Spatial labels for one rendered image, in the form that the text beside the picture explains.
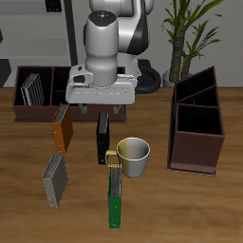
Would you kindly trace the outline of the dark brown desk caddy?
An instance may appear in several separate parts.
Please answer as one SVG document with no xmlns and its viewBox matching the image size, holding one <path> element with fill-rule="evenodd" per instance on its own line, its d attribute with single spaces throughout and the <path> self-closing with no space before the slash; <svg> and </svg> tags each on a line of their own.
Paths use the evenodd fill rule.
<svg viewBox="0 0 243 243">
<path fill-rule="evenodd" d="M 175 84 L 167 170 L 214 177 L 224 139 L 212 66 Z"/>
<path fill-rule="evenodd" d="M 14 88 L 13 110 L 17 122 L 51 122 L 60 103 L 65 103 L 69 66 L 18 66 Z M 45 102 L 41 106 L 25 105 L 21 86 L 30 73 L 40 75 Z M 110 122 L 126 122 L 126 106 L 117 114 L 114 105 L 88 104 L 84 113 L 80 106 L 70 106 L 73 122 L 97 122 L 99 113 L 108 113 Z"/>
</svg>

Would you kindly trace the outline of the black book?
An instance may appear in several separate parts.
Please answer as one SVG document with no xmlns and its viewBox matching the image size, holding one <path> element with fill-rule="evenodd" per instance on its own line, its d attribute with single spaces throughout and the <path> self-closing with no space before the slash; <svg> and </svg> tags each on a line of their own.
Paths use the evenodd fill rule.
<svg viewBox="0 0 243 243">
<path fill-rule="evenodd" d="M 97 130 L 97 152 L 98 152 L 98 163 L 105 164 L 105 152 L 109 149 L 109 114 L 100 113 Z"/>
</svg>

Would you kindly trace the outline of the orange book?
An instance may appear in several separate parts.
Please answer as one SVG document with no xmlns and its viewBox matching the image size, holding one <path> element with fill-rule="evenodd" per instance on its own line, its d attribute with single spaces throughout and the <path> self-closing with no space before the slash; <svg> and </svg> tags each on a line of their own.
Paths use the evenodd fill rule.
<svg viewBox="0 0 243 243">
<path fill-rule="evenodd" d="M 73 136 L 70 106 L 61 103 L 51 121 L 58 154 L 65 154 Z"/>
</svg>

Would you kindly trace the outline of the green book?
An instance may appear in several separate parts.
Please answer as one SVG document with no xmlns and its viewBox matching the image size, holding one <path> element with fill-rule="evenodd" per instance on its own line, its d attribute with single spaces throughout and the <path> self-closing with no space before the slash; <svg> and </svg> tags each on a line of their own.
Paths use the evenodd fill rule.
<svg viewBox="0 0 243 243">
<path fill-rule="evenodd" d="M 120 166 L 109 169 L 107 198 L 109 228 L 119 229 L 121 227 L 122 205 L 122 168 Z"/>
</svg>

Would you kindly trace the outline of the yellow and white mug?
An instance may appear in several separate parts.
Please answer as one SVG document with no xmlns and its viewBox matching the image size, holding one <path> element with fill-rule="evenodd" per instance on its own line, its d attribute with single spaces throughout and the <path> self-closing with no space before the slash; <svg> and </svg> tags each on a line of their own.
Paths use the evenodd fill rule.
<svg viewBox="0 0 243 243">
<path fill-rule="evenodd" d="M 140 138 L 126 138 L 118 142 L 116 150 L 105 152 L 105 164 L 109 168 L 121 168 L 122 173 L 129 178 L 142 175 L 150 154 L 149 144 Z M 108 161 L 109 156 L 116 156 L 118 163 Z"/>
</svg>

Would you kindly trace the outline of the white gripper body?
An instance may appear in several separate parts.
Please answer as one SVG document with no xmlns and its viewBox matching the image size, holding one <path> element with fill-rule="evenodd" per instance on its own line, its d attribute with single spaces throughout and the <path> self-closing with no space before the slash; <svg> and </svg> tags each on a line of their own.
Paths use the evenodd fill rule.
<svg viewBox="0 0 243 243">
<path fill-rule="evenodd" d="M 68 80 L 65 100 L 68 103 L 132 104 L 138 80 L 134 75 L 119 74 L 111 85 L 92 84 L 92 75 L 73 76 Z"/>
</svg>

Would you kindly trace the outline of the grey striped book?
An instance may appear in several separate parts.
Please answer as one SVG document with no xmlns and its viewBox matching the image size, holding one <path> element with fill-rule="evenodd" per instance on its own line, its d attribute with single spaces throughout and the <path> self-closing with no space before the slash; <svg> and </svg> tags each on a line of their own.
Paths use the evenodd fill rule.
<svg viewBox="0 0 243 243">
<path fill-rule="evenodd" d="M 21 86 L 21 93 L 25 105 L 43 105 L 45 102 L 44 92 L 40 75 L 30 73 Z"/>
</svg>

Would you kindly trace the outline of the green pot plant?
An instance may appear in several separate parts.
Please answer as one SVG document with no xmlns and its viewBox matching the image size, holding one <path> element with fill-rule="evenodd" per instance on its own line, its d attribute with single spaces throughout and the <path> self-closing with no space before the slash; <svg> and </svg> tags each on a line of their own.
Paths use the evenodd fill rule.
<svg viewBox="0 0 243 243">
<path fill-rule="evenodd" d="M 171 30 L 167 29 L 170 37 L 168 42 L 173 46 L 171 66 L 169 69 L 169 80 L 171 84 L 176 84 L 189 77 L 191 62 L 195 57 L 201 58 L 201 50 L 206 46 L 218 43 L 219 39 L 214 39 L 217 27 L 212 28 L 205 36 L 202 36 L 208 20 L 195 26 L 195 22 L 207 13 L 210 9 L 218 6 L 223 0 L 206 0 L 191 9 L 192 0 L 172 0 L 173 11 L 165 9 L 169 17 L 163 21 L 168 23 Z"/>
</svg>

